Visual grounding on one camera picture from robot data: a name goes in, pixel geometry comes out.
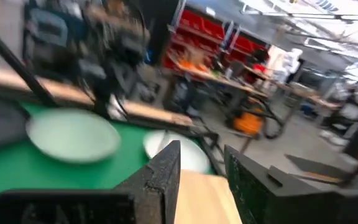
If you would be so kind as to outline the light green plate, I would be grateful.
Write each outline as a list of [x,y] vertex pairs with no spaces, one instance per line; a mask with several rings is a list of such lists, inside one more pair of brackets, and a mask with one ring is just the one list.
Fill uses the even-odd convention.
[[121,136],[106,119],[85,110],[54,109],[26,124],[32,144],[43,154],[71,164],[90,164],[111,157]]

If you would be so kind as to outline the wooden shelf board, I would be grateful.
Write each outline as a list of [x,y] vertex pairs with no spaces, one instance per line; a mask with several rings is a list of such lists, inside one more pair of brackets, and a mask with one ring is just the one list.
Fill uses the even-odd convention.
[[182,170],[175,224],[242,224],[227,180]]

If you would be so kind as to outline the long wooden workbench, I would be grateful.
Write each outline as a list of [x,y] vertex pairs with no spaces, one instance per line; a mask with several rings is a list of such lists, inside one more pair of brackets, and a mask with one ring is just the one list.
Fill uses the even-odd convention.
[[235,87],[235,88],[240,89],[240,90],[248,91],[248,92],[250,92],[250,93],[252,93],[254,95],[259,95],[259,96],[262,96],[262,97],[265,97],[265,98],[268,97],[267,94],[262,93],[261,91],[257,90],[256,88],[254,88],[254,87],[252,87],[250,85],[243,85],[243,84],[240,84],[240,83],[238,83],[236,81],[227,80],[225,78],[216,78],[212,73],[202,72],[200,70],[195,70],[195,69],[192,69],[192,68],[183,67],[177,61],[174,61],[174,64],[181,71],[186,72],[186,73],[190,73],[193,76],[196,76],[196,77],[198,77],[198,78],[200,78],[202,80],[211,80],[211,81],[214,81],[214,82],[218,82],[218,83],[222,83],[222,84],[225,84],[225,85]]

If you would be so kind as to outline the black metal pole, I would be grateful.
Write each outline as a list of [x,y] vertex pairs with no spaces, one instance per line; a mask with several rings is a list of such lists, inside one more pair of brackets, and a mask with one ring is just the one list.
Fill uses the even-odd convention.
[[23,66],[20,60],[13,54],[9,47],[0,39],[0,56],[7,64],[23,79],[25,84],[35,94],[41,103],[46,106],[57,107],[54,97],[46,90],[39,81]]

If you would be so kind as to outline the wooden table border, black rail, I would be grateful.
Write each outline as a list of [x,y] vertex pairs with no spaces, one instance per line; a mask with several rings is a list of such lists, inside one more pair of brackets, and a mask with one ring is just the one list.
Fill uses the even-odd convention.
[[[91,98],[77,87],[51,81],[46,78],[38,78],[37,80],[40,82],[41,86],[48,90],[57,100],[70,101],[86,106],[91,106],[93,104]],[[24,93],[31,92],[25,81],[16,72],[1,67],[0,87],[10,90],[18,90]],[[122,105],[130,115],[156,119],[172,124],[178,124],[180,126],[193,126],[191,118],[182,114],[153,108],[129,100],[124,100]]]

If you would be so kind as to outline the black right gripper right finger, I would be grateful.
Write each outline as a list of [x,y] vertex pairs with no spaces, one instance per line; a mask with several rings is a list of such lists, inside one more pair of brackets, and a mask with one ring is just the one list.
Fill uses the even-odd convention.
[[358,175],[323,190],[231,146],[224,148],[224,162],[243,224],[358,224]]

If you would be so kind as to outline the person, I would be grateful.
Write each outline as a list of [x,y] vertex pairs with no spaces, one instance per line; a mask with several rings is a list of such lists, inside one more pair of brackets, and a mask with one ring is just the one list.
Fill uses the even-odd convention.
[[292,48],[288,52],[280,54],[271,65],[271,79],[276,83],[284,84],[287,78],[296,73],[300,66],[301,49]]

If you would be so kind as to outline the green table mat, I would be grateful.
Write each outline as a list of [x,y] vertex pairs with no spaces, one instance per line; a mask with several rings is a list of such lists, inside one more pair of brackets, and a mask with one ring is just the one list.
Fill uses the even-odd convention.
[[0,192],[9,189],[112,189],[148,163],[150,128],[113,121],[121,145],[109,159],[69,164],[42,154],[28,139],[0,147]]

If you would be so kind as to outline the white plate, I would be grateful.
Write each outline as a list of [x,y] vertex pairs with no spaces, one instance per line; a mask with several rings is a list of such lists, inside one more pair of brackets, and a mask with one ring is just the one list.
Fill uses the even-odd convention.
[[[144,136],[144,151],[150,159],[157,155],[163,132],[164,130],[151,131]],[[210,168],[210,161],[205,152],[191,139],[171,131],[169,131],[169,140],[166,146],[171,141],[176,140],[180,142],[181,168],[207,174]]]

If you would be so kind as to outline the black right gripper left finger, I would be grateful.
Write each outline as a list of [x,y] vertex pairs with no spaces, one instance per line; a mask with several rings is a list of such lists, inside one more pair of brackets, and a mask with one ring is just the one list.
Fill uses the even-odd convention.
[[0,224],[173,224],[180,172],[174,140],[113,189],[5,190]]

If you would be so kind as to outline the orange shop vacuum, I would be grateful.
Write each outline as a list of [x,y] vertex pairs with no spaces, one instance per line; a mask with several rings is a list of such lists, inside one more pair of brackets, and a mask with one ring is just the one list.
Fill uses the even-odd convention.
[[261,116],[254,115],[245,111],[237,112],[234,117],[234,129],[241,131],[245,134],[255,136],[259,133],[263,126]]

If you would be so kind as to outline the red storage bin rack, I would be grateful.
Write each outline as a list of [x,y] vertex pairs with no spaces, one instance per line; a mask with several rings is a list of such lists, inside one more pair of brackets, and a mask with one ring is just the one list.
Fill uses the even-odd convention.
[[187,6],[178,20],[178,26],[172,29],[162,65],[176,70],[177,66],[170,57],[182,54],[187,47],[202,51],[208,65],[213,57],[222,53],[222,64],[226,67],[233,60],[246,61],[256,50],[268,50],[270,45],[251,36],[237,24],[231,27],[229,21],[215,19]]

